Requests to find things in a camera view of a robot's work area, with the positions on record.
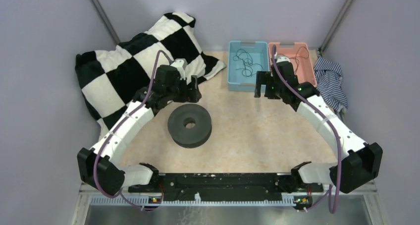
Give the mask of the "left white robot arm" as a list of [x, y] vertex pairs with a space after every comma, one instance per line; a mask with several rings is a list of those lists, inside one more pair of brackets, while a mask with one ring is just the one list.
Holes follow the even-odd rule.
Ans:
[[155, 67], [148, 86], [135, 93], [109, 132], [90, 149], [82, 148], [78, 152], [81, 180], [108, 198], [118, 196], [122, 188], [132, 185], [140, 185], [147, 192], [155, 191], [159, 179], [150, 166], [120, 169], [119, 160], [140, 130], [170, 102], [198, 102], [202, 97], [198, 84], [198, 77], [186, 76], [181, 66]]

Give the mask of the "black cable spool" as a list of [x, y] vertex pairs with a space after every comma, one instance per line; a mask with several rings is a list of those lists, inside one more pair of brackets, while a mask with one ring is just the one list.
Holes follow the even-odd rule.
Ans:
[[211, 116], [200, 105], [183, 104], [170, 114], [167, 129], [177, 145], [187, 149], [197, 148], [211, 135]]

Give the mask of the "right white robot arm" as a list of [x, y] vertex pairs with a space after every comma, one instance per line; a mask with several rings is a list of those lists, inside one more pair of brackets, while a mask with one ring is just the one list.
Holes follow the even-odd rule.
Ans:
[[329, 108], [320, 92], [310, 82], [299, 83], [292, 63], [281, 61], [270, 71], [256, 73], [255, 97], [282, 100], [304, 117], [334, 152], [336, 163], [305, 162], [292, 169], [290, 184], [304, 191], [311, 183], [334, 185], [350, 193], [378, 177], [383, 149], [354, 134]]

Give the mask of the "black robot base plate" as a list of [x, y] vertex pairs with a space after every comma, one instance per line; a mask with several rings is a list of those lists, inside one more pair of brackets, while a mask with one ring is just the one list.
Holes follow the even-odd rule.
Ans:
[[323, 192], [323, 186], [299, 182], [290, 173], [160, 173], [147, 185], [133, 185], [130, 193], [158, 193], [166, 202], [279, 201], [282, 194]]

